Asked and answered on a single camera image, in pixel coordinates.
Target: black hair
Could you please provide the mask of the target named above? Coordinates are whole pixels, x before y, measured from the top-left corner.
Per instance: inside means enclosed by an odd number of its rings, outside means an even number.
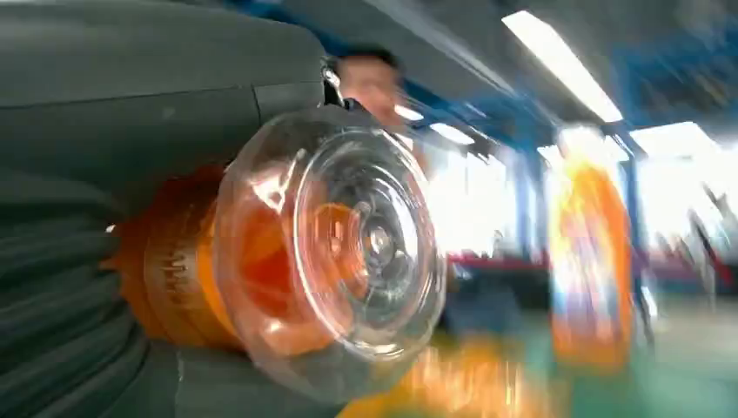
[[[394,70],[401,71],[398,58],[389,50],[375,45],[356,45],[349,48],[343,54],[338,55],[332,60],[330,64],[331,70],[339,75],[340,63],[351,58],[378,59],[379,61],[392,67]]]

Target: yellow object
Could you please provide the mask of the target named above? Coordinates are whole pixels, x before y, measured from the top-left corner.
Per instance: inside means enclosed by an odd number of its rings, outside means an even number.
[[[617,371],[631,340],[627,214],[607,172],[567,161],[549,221],[553,347],[559,360]]]
[[[445,352],[427,348],[393,390],[352,402],[339,418],[384,418],[413,410],[442,418],[550,418],[547,394],[489,340]]]

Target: fluorescent ceiling light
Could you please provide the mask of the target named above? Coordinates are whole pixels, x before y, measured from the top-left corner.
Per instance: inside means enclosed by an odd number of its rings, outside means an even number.
[[[413,150],[413,140],[412,139],[410,139],[409,137],[406,137],[405,135],[401,133],[395,133],[394,136],[397,137],[397,139],[399,139],[400,141],[402,141],[402,143],[405,144],[407,148],[410,148],[410,151]]]
[[[523,10],[502,19],[516,37],[590,110],[607,123],[622,114],[556,30]]]
[[[394,106],[394,111],[407,120],[417,121],[423,118],[423,115],[421,115],[420,113],[414,111],[413,109],[408,109],[405,106],[400,106],[399,104]]]
[[[678,158],[715,152],[717,144],[695,122],[656,126],[630,132],[649,157]]]
[[[443,135],[447,139],[452,140],[456,144],[471,145],[474,143],[473,139],[471,139],[464,132],[454,128],[453,126],[449,126],[446,124],[432,124],[431,129]]]

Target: man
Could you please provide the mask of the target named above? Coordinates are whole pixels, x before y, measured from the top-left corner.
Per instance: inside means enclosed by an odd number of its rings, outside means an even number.
[[[357,47],[339,57],[334,70],[340,80],[339,93],[349,109],[359,105],[390,130],[403,125],[395,111],[395,105],[402,102],[399,62],[391,52]]]

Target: ceiling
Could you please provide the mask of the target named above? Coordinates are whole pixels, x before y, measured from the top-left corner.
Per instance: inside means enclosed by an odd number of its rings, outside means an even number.
[[[561,121],[596,120],[512,35],[501,22],[504,16],[529,10],[551,24],[617,104],[620,95],[614,73],[617,51],[639,45],[651,53],[643,45],[663,44],[686,28],[707,22],[710,16],[731,19],[738,15],[738,2],[731,0],[261,0],[261,3],[277,7],[344,43],[384,45],[401,58],[410,80],[445,102],[477,105],[511,94],[524,94]],[[721,5],[721,9],[708,7],[714,4]]]

